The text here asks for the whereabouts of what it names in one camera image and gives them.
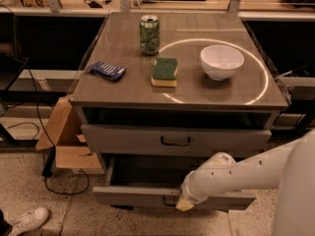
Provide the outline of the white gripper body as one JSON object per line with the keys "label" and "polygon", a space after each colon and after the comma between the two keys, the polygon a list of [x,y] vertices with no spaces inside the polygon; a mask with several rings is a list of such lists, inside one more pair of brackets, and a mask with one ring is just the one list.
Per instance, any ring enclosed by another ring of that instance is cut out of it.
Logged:
{"label": "white gripper body", "polygon": [[196,187],[195,171],[191,171],[184,179],[181,185],[182,197],[192,205],[204,202],[208,196],[201,193]]}

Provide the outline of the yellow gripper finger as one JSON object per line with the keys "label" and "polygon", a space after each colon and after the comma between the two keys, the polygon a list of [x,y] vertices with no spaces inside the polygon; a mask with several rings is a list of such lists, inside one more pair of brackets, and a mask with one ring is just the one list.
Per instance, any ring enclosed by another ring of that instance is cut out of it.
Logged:
{"label": "yellow gripper finger", "polygon": [[180,211],[188,211],[192,209],[194,205],[187,201],[184,197],[180,196],[175,207]]}

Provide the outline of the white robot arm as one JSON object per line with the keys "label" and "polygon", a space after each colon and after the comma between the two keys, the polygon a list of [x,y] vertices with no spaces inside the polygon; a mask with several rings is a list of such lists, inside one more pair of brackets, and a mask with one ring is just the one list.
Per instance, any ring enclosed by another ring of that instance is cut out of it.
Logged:
{"label": "white robot arm", "polygon": [[185,177],[176,208],[252,189],[279,192],[273,236],[315,236],[315,130],[241,161],[216,153]]}

